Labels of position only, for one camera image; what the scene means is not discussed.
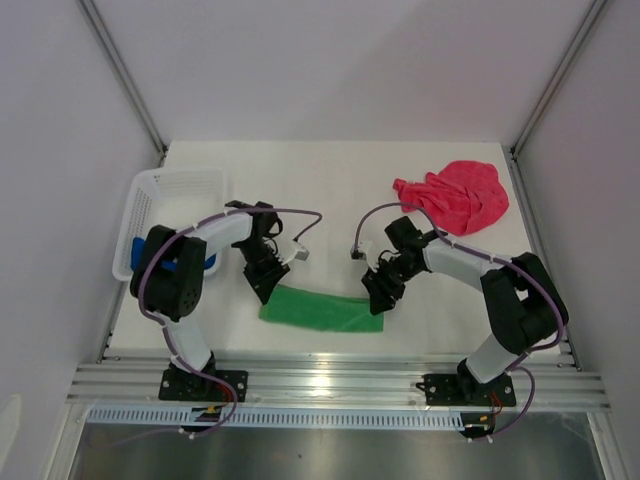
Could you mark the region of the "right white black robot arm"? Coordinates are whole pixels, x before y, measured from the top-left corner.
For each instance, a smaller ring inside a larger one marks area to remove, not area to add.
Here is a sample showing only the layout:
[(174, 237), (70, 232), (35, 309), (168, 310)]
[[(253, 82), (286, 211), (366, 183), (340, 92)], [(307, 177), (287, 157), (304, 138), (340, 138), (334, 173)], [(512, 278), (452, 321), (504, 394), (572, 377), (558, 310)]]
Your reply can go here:
[(423, 232), (407, 217), (393, 221), (385, 234), (395, 252), (376, 261), (361, 279), (371, 314), (394, 309), (406, 284), (421, 273), (445, 275), (482, 294), (490, 334), (457, 367), (456, 389), (464, 401), (481, 402), (528, 354), (562, 340), (568, 312), (535, 254), (492, 255), (438, 228)]

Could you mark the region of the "green microfiber towel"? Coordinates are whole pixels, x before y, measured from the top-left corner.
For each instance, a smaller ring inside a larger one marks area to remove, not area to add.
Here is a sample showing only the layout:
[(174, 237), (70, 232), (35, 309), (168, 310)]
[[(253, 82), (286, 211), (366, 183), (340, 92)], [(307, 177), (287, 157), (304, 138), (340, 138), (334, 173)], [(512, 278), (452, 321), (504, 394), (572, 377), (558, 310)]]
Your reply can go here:
[(372, 315), (367, 299), (278, 286), (259, 311), (265, 322), (331, 333), (384, 331), (384, 315)]

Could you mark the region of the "blue microfiber towel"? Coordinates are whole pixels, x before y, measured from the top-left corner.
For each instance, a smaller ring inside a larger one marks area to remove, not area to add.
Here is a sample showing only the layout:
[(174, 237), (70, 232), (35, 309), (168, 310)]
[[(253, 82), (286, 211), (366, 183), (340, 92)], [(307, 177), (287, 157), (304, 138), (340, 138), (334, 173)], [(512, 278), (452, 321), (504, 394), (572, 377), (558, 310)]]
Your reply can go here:
[[(145, 240), (141, 237), (135, 237), (132, 241), (131, 247), (131, 255), (130, 255), (130, 268), (134, 271), (139, 263), (141, 258), (143, 249), (145, 245)], [(177, 263), (175, 261), (162, 261), (161, 266), (165, 270), (174, 271)], [(214, 254), (208, 257), (204, 263), (204, 275), (212, 275), (220, 268), (219, 255)]]

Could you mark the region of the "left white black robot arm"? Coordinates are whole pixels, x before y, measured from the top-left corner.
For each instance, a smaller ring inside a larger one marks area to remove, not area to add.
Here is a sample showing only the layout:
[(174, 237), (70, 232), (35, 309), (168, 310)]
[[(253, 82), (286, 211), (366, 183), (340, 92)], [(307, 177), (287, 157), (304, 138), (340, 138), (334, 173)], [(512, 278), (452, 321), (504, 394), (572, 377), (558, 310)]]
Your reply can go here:
[(192, 314), (202, 297), (208, 259), (227, 247), (240, 251), (245, 279), (260, 302), (267, 304), (290, 271), (277, 250), (267, 244), (282, 230), (271, 204), (239, 201), (181, 232), (164, 225), (151, 228), (134, 266), (130, 293), (143, 316), (160, 326), (170, 352), (159, 388), (161, 400), (244, 400), (248, 375), (217, 370), (215, 355)]

